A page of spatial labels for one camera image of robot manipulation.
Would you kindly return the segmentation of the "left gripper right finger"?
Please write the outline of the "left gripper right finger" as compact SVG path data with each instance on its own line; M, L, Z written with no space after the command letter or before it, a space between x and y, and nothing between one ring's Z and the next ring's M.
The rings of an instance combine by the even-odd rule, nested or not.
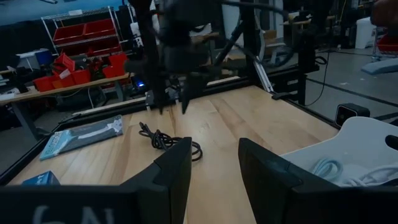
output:
M239 140L238 157L257 223L320 223L318 196L339 189L248 138Z

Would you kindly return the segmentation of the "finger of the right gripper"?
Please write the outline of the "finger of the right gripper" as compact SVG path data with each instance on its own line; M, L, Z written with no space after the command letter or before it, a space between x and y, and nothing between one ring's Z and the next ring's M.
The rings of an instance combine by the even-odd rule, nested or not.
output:
M203 89L204 78L201 75L189 75L186 78L181 94L183 114L186 113L190 100L201 93Z
M152 77L152 89L154 93L154 102L158 107L160 114L163 114L163 109L167 102L165 88L166 85L164 79L159 72L155 72Z

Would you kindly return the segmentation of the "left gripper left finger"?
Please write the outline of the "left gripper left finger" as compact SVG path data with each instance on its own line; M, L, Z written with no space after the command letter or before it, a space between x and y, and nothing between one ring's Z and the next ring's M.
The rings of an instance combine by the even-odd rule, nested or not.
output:
M132 190L132 222L183 223L191 173L192 139L185 137L123 182Z

